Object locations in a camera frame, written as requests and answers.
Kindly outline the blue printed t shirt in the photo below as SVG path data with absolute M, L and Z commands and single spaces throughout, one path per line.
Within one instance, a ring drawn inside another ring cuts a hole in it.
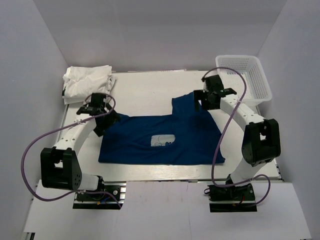
M 222 164 L 214 153 L 221 132 L 207 110 L 194 108 L 193 93 L 171 100 L 172 113 L 128 116 L 105 131 L 99 151 L 101 164 L 210 165 Z

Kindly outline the white t shirt stack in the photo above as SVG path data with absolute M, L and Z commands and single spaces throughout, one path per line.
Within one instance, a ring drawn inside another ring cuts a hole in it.
M 110 65 L 96 67 L 70 66 L 62 77 L 65 105 L 84 102 L 93 93 L 110 94 L 118 78 Z

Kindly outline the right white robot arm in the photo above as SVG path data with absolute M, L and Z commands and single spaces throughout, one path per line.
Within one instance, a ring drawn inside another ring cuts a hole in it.
M 229 115 L 227 123 L 235 121 L 243 130 L 242 159 L 229 174 L 225 184 L 214 186 L 226 188 L 226 195 L 236 200 L 244 193 L 244 187 L 255 178 L 259 170 L 281 154 L 279 124 L 255 113 L 244 102 L 244 95 L 237 95 L 232 88 L 225 88 L 219 75 L 202 77 L 202 90 L 195 90 L 196 110 L 222 110 Z

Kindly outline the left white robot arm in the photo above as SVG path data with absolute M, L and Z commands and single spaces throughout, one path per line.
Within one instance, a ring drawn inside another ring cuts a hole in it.
M 44 148 L 40 153 L 42 185 L 52 189 L 88 191 L 96 200 L 103 198 L 106 187 L 101 184 L 101 178 L 82 172 L 78 154 L 90 133 L 101 137 L 120 119 L 114 110 L 100 117 L 77 114 L 65 135 L 53 147 Z

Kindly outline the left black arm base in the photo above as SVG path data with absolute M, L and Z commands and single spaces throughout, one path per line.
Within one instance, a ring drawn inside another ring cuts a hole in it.
M 76 210 L 120 210 L 125 201 L 125 182 L 105 182 L 103 193 L 76 193 L 73 209 Z

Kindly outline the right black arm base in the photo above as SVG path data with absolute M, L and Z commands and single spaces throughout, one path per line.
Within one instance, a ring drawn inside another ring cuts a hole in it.
M 208 185 L 203 191 L 209 199 L 211 213 L 245 213 L 256 212 L 257 203 L 253 186 L 250 182 L 244 185 L 217 187 Z

